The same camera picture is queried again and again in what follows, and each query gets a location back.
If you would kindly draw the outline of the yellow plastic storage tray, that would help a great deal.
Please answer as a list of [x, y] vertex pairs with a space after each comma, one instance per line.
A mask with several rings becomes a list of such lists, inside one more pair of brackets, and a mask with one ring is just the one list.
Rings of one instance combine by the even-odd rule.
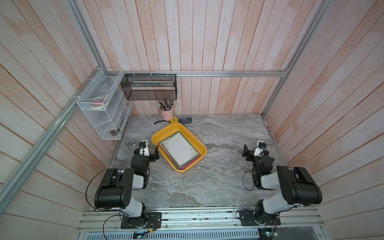
[[153, 144], [179, 173], [183, 174], [207, 154], [205, 145], [180, 123], [172, 123], [152, 136]]

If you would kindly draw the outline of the green bordered stationery paper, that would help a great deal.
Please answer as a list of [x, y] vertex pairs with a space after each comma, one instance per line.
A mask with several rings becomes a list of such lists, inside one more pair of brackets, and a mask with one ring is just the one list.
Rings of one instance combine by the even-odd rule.
[[167, 150], [179, 166], [200, 155], [180, 131], [160, 141], [159, 144]]

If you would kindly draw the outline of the red bordered stationery paper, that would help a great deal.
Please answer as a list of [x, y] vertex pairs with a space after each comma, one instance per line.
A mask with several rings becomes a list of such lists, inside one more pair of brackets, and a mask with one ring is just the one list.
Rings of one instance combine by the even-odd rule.
[[183, 164], [182, 166], [179, 166], [177, 162], [172, 158], [172, 156], [167, 152], [167, 150], [159, 144], [159, 147], [163, 150], [163, 152], [166, 154], [166, 156], [170, 159], [171, 165], [173, 165], [177, 170], [184, 170], [190, 165], [192, 165], [194, 162], [196, 162], [198, 159], [201, 158], [201, 155], [197, 155], [194, 159], [188, 161], [187, 163]]

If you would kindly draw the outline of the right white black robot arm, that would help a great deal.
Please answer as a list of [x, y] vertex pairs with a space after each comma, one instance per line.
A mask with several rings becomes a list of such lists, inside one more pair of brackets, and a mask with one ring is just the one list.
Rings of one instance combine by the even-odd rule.
[[272, 197], [259, 200], [254, 210], [238, 210], [242, 226], [278, 226], [281, 213], [322, 202], [322, 192], [305, 168], [277, 166], [272, 172], [275, 159], [269, 156], [265, 142], [258, 141], [253, 150], [244, 145], [242, 156], [253, 164], [251, 190], [278, 190]]

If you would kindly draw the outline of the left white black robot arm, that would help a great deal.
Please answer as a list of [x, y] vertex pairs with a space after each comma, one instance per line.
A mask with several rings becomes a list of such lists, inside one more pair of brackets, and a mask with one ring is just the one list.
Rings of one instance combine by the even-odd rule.
[[125, 170], [103, 170], [103, 179], [95, 193], [91, 208], [99, 211], [118, 211], [123, 214], [122, 229], [150, 227], [150, 217], [144, 203], [132, 197], [133, 190], [143, 190], [149, 181], [149, 165], [158, 160], [159, 150], [150, 153], [139, 147], [134, 151], [131, 167]]

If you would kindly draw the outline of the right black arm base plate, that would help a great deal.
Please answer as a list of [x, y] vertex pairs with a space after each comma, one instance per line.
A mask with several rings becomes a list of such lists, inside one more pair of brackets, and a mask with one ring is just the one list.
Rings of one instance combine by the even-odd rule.
[[256, 210], [241, 209], [235, 213], [237, 219], [241, 221], [243, 227], [249, 226], [280, 226], [281, 221], [279, 215], [266, 214], [263, 211], [260, 213]]

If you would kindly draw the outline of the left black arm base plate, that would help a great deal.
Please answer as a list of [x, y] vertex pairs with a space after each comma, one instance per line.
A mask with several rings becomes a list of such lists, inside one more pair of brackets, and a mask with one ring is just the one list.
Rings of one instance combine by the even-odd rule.
[[162, 224], [162, 213], [160, 212], [148, 212], [142, 214], [137, 218], [130, 218], [123, 216], [121, 223], [121, 229], [130, 230], [156, 230], [161, 227]]

